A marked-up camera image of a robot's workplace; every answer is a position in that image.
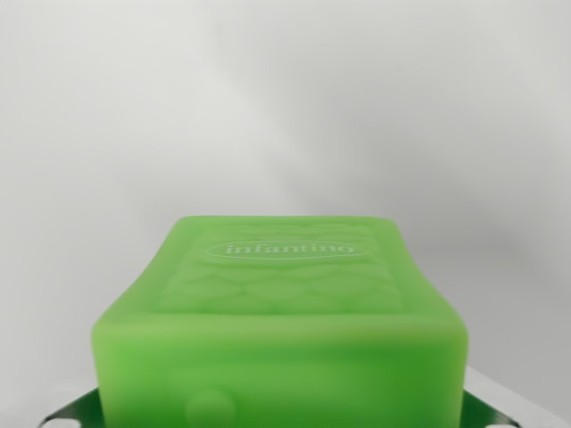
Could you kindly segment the black-padded silver gripper left finger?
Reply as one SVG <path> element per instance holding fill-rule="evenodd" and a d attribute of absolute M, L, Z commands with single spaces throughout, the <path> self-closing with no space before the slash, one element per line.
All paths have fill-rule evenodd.
<path fill-rule="evenodd" d="M 39 427 L 104 428 L 99 390 L 86 392 L 72 402 L 46 416 Z"/>

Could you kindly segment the black-padded silver gripper right finger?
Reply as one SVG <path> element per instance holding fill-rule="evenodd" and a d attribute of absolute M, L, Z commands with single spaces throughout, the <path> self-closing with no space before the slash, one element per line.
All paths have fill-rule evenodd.
<path fill-rule="evenodd" d="M 476 395 L 465 389 L 461 412 L 462 428 L 522 427 L 514 412 L 503 402 Z"/>

